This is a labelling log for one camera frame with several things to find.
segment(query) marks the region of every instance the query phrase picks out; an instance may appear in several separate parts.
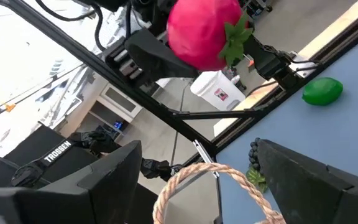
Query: rope handle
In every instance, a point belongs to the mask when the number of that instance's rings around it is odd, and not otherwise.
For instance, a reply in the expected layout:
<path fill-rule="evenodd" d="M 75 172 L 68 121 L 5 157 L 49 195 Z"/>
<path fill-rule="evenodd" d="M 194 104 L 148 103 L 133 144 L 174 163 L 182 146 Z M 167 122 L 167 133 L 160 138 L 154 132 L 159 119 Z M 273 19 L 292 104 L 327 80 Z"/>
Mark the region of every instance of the rope handle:
<path fill-rule="evenodd" d="M 229 174 L 240 186 L 248 191 L 249 195 L 256 201 L 261 207 L 262 211 L 266 215 L 266 220 L 262 221 L 263 224 L 285 224 L 283 216 L 277 211 L 272 209 L 270 203 L 264 199 L 262 193 L 256 189 L 256 187 L 247 180 L 245 175 L 233 169 L 230 166 L 222 165 L 218 163 L 198 163 L 192 164 L 188 167 L 182 168 L 176 175 L 171 177 L 166 186 L 160 192 L 157 201 L 154 204 L 153 219 L 154 224 L 163 224 L 163 214 L 167 202 L 171 195 L 175 192 L 176 187 L 182 183 L 187 177 L 192 174 L 197 174 L 203 171 L 217 171 Z"/>

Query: wall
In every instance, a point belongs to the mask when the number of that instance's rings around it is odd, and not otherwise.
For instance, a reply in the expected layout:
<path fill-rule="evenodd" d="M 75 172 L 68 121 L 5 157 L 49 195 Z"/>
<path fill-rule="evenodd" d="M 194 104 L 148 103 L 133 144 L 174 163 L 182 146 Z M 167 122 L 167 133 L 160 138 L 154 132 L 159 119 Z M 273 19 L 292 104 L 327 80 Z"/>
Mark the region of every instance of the wall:
<path fill-rule="evenodd" d="M 108 81 L 105 80 L 98 74 L 94 74 L 95 80 L 93 84 L 88 84 L 89 86 L 85 87 L 83 91 L 84 100 L 82 104 L 77 107 L 71 114 L 66 118 L 67 123 L 60 130 L 60 134 L 66 138 L 73 133 L 84 120 L 88 111 L 94 105 L 96 99 L 103 91 L 104 87 L 107 85 Z"/>

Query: white container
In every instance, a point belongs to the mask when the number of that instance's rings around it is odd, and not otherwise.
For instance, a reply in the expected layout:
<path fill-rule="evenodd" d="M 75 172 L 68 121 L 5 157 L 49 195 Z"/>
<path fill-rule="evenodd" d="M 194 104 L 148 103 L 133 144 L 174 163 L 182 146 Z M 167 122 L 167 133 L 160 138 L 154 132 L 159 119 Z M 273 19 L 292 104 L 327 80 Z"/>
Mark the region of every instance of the white container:
<path fill-rule="evenodd" d="M 232 110 L 246 98 L 221 71 L 203 72 L 190 90 L 220 111 Z"/>

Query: black metal frame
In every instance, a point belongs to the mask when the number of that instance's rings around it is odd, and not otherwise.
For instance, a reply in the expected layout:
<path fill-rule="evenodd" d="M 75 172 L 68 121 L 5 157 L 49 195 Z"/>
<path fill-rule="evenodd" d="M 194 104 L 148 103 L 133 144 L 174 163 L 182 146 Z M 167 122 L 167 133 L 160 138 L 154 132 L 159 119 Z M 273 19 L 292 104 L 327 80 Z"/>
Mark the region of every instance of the black metal frame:
<path fill-rule="evenodd" d="M 132 98 L 138 104 L 149 110 L 173 129 L 178 131 L 190 141 L 198 140 L 208 154 L 215 158 L 226 146 L 237 139 L 241 134 L 253 127 L 258 121 L 267 116 L 271 111 L 292 96 L 303 85 L 320 74 L 327 66 L 331 65 L 340 56 L 358 44 L 358 20 L 339 34 L 327 46 L 315 54 L 311 60 L 319 60 L 321 66 L 316 69 L 308 78 L 288 91 L 277 87 L 267 96 L 262 98 L 252 109 L 244 111 L 213 111 L 213 112 L 179 112 L 171 110 L 161 103 L 155 101 L 138 88 L 132 88 L 121 78 L 124 76 L 119 69 L 108 67 L 98 56 L 92 54 L 76 40 L 64 33 L 59 27 L 44 18 L 39 12 L 30 7 L 24 0 L 0 0 L 0 5 L 6 6 L 16 14 L 32 24 L 57 44 L 64 47 L 69 53 L 83 61 L 89 68 L 104 77 L 109 83 L 120 89 L 124 94 Z M 158 34 L 162 27 L 152 27 L 151 32 Z M 212 141 L 206 139 L 191 126 L 186 124 L 185 119 L 214 119 L 214 118 L 239 118 L 226 128 L 219 136 Z M 195 154 L 189 158 L 184 166 L 201 161 L 200 155 Z"/>

